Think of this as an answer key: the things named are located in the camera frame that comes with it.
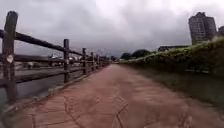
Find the cloud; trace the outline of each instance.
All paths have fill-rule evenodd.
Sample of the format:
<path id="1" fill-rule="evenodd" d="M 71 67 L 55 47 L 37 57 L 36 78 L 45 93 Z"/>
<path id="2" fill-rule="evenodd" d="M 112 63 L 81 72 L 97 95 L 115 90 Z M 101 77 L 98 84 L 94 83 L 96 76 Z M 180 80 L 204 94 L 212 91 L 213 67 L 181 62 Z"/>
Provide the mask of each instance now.
<path id="1" fill-rule="evenodd" d="M 197 11 L 224 25 L 222 0 L 0 0 L 0 27 L 7 11 L 19 13 L 17 31 L 73 49 L 119 55 L 161 45 L 191 44 L 188 18 Z M 22 54 L 49 54 L 17 43 Z"/>

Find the grass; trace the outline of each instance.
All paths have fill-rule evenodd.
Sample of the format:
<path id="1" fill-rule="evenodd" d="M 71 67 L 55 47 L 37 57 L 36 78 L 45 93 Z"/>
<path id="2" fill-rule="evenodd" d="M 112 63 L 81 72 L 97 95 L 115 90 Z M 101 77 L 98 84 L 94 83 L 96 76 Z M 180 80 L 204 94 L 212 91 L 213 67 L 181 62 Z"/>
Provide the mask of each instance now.
<path id="1" fill-rule="evenodd" d="M 224 110 L 224 80 L 207 74 L 177 74 L 136 68 L 144 76 L 174 90 Z"/>

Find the walkway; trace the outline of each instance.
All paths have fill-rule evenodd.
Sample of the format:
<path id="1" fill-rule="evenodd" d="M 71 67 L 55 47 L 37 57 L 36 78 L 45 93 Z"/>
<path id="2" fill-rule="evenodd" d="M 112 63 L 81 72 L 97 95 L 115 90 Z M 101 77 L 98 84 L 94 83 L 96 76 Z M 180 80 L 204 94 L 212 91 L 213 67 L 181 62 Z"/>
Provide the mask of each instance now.
<path id="1" fill-rule="evenodd" d="M 16 128 L 224 128 L 211 107 L 111 65 L 15 116 Z"/>

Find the pavement tile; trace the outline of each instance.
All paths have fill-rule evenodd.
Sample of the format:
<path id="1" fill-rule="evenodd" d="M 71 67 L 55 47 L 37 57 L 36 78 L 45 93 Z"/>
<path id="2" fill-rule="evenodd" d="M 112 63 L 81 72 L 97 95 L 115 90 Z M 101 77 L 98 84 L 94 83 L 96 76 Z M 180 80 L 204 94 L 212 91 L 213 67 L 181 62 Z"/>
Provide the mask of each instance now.
<path id="1" fill-rule="evenodd" d="M 191 127 L 178 127 L 177 125 L 176 126 L 167 126 L 166 124 L 156 122 L 151 125 L 145 126 L 144 128 L 191 128 Z"/>
<path id="2" fill-rule="evenodd" d="M 156 120 L 155 113 L 148 114 L 147 106 L 137 102 L 128 104 L 119 117 L 124 128 L 143 128 Z"/>
<path id="3" fill-rule="evenodd" d="M 38 113 L 65 111 L 65 103 L 64 101 L 48 100 L 47 102 L 43 102 L 43 104 L 38 105 L 36 111 Z"/>
<path id="4" fill-rule="evenodd" d="M 34 128 L 31 115 L 16 115 L 12 118 L 12 125 L 15 128 Z"/>
<path id="5" fill-rule="evenodd" d="M 78 120 L 84 128 L 120 128 L 114 115 L 86 114 Z"/>
<path id="6" fill-rule="evenodd" d="M 83 99 L 69 99 L 67 103 L 67 111 L 72 115 L 74 119 L 77 119 L 80 115 L 83 115 L 89 111 L 91 107 L 99 102 L 97 97 L 83 97 Z"/>
<path id="7" fill-rule="evenodd" d="M 126 106 L 125 101 L 119 97 L 105 98 L 93 106 L 90 111 L 100 114 L 116 114 Z"/>
<path id="8" fill-rule="evenodd" d="M 60 124 L 39 126 L 37 128 L 80 128 L 80 127 L 75 122 L 69 121 L 69 122 L 60 123 Z"/>
<path id="9" fill-rule="evenodd" d="M 63 123 L 72 120 L 66 112 L 47 112 L 38 113 L 35 116 L 35 123 L 37 126 L 49 125 L 55 123 Z"/>

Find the shrub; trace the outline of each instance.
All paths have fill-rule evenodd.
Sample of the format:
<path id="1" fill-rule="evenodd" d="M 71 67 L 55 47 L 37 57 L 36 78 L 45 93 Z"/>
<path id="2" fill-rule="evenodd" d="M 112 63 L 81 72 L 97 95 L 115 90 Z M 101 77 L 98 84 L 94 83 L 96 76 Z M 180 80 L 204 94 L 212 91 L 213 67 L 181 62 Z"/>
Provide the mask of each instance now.
<path id="1" fill-rule="evenodd" d="M 129 59 L 131 59 L 131 54 L 130 53 L 123 53 L 121 55 L 121 59 L 129 60 Z"/>
<path id="2" fill-rule="evenodd" d="M 132 54 L 132 57 L 133 58 L 140 58 L 140 57 L 144 57 L 146 55 L 150 54 L 150 52 L 148 50 L 145 50 L 145 49 L 139 49 L 139 50 L 136 50 L 133 54 Z"/>
<path id="3" fill-rule="evenodd" d="M 148 66 L 175 72 L 209 72 L 224 76 L 224 38 L 204 42 L 187 48 L 157 52 L 146 57 L 131 59 L 123 63 Z"/>

